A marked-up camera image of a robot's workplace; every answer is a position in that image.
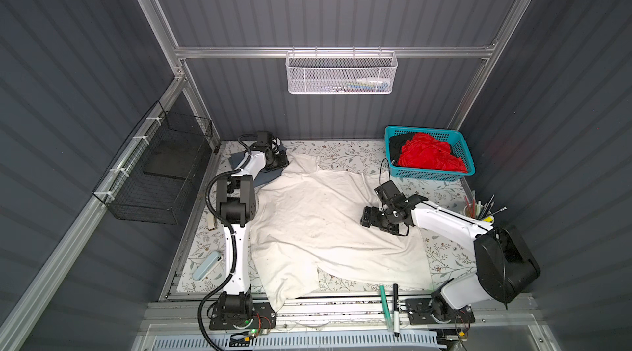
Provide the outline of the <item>white t-shirt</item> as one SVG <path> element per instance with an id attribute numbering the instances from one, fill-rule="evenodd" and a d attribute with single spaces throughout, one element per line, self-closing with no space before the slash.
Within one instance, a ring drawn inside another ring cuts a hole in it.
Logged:
<path id="1" fill-rule="evenodd" d="M 379 204 L 377 181 L 295 154 L 258 190 L 250 253 L 274 310 L 317 291 L 321 271 L 366 284 L 433 287 L 421 229 L 399 237 L 360 225 L 364 209 Z"/>

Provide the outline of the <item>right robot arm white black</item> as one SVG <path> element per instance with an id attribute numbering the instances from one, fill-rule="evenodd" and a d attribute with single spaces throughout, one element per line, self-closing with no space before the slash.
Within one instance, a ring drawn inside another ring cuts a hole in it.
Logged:
<path id="1" fill-rule="evenodd" d="M 540 275 L 541 268 L 514 226 L 500 227 L 444 209 L 424 196 L 405 196 L 392 181 L 375 188 L 380 207 L 365 207 L 360 224 L 401 237 L 399 226 L 416 226 L 447 237 L 472 252 L 476 271 L 448 280 L 434 291 L 426 306 L 408 307 L 439 324 L 472 321 L 474 303 L 494 299 L 508 305 Z"/>

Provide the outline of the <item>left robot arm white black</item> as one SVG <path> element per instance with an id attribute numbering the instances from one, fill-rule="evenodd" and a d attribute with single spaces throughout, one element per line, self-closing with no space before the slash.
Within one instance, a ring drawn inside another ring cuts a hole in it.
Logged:
<path id="1" fill-rule="evenodd" d="M 289 161 L 278 138 L 269 131 L 242 135 L 242 160 L 232 170 L 219 173 L 207 185 L 206 206 L 225 233 L 225 279 L 200 303 L 212 296 L 208 329 L 247 328 L 256 312 L 248 264 L 250 222 L 257 210 L 255 181 L 260 173 L 283 170 Z"/>

